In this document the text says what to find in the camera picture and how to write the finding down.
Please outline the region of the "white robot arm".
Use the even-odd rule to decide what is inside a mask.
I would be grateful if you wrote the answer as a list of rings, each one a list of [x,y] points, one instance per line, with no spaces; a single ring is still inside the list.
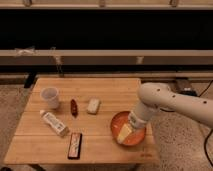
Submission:
[[[128,115],[128,121],[135,129],[144,128],[160,107],[170,108],[213,128],[213,100],[172,92],[163,83],[141,84],[138,98],[138,103]]]

